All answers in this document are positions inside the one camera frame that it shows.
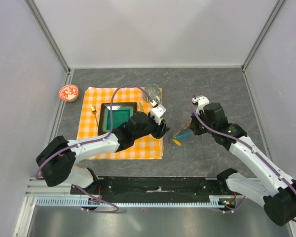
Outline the keyring with keys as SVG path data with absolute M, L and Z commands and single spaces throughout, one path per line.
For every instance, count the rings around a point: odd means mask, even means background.
M 176 132 L 174 132 L 172 136 L 172 142 L 174 142 L 174 144 L 176 144 L 177 146 L 182 146 L 182 143 L 181 143 L 182 140 L 177 140 L 177 136 L 181 134 L 185 134 L 187 132 L 191 132 L 190 122 L 188 121 L 185 122 Z

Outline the blue carabiner tag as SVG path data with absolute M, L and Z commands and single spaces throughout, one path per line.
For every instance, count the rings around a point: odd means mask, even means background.
M 191 132 L 187 132 L 187 133 L 185 133 L 185 134 L 178 135 L 178 136 L 177 136 L 177 140 L 185 139 L 185 138 L 187 138 L 187 137 L 189 137 L 189 136 L 191 136 L 191 135 L 193 135 L 193 132 L 192 132 L 192 131 L 191 131 Z

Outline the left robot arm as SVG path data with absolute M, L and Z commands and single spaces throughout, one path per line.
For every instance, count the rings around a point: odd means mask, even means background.
M 36 178 L 49 187 L 62 183 L 80 186 L 87 194 L 98 190 L 98 181 L 90 168 L 75 165 L 80 160 L 106 153 L 118 153 L 132 147 L 137 139 L 151 135 L 160 139 L 169 131 L 160 107 L 146 114 L 137 112 L 119 127 L 101 136 L 84 140 L 55 137 L 38 155 Z

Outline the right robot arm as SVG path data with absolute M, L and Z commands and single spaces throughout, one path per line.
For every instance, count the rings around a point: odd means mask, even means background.
M 252 141 L 247 132 L 229 123 L 219 103 L 204 97 L 192 97 L 190 129 L 194 135 L 210 134 L 216 143 L 239 158 L 259 179 L 244 177 L 229 168 L 219 175 L 217 191 L 243 195 L 260 205 L 269 219 L 278 226 L 296 223 L 296 179 L 277 167 Z

